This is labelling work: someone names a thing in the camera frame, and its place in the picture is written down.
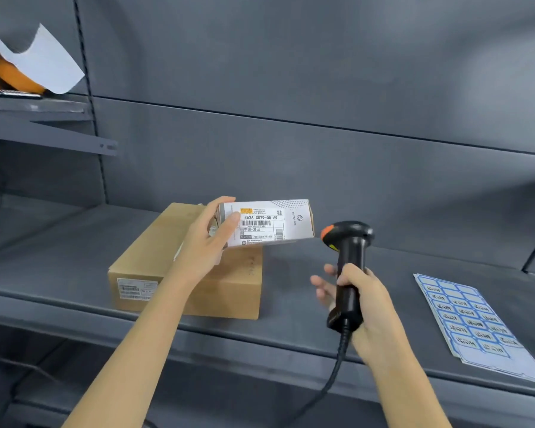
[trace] black barcode scanner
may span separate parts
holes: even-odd
[[[364,270],[365,251],[373,238],[372,228],[358,221],[337,222],[321,231],[323,243],[339,252],[337,277],[347,263],[353,263]],[[363,315],[357,288],[354,285],[337,287],[335,308],[329,312],[327,327],[339,333],[342,333],[344,327],[354,332],[361,323],[363,323]]]
[[[343,266],[347,263],[353,263],[361,270],[364,270],[365,250],[372,243],[373,239],[374,232],[372,228],[358,221],[337,222],[321,231],[321,240],[323,243],[339,252],[337,277],[341,274]],[[290,426],[325,396],[331,386],[333,386],[336,376],[339,373],[339,368],[349,347],[351,335],[362,323],[363,315],[361,313],[359,291],[357,288],[354,285],[341,285],[337,287],[335,308],[332,309],[327,318],[327,327],[341,334],[335,367],[333,367],[329,380],[327,380],[327,383],[325,383],[325,386],[319,393],[295,414],[278,424],[278,428]]]

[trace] cardboard box top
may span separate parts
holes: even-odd
[[[172,203],[109,267],[109,273],[153,277],[160,280],[173,264],[189,225],[200,215],[205,206]],[[204,280],[221,280],[239,284],[261,284],[260,276],[251,276],[247,263],[253,264],[253,256],[261,255],[261,248],[227,249],[222,261],[214,266]]]

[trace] cardboard box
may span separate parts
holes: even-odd
[[[224,202],[216,210],[218,224],[240,212],[240,225],[227,246],[279,244],[315,235],[309,200]]]
[[[188,226],[204,206],[172,203],[109,268],[117,309],[141,311],[173,263]],[[262,289],[262,247],[227,249],[192,291],[184,314],[256,320]]]

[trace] sticker sheet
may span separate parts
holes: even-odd
[[[476,288],[418,273],[414,278],[454,356],[467,365],[535,381],[535,359]]]

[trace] white box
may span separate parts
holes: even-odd
[[[272,245],[315,235],[309,200],[224,202],[216,211],[218,225],[233,212],[240,212],[240,224],[228,247]]]

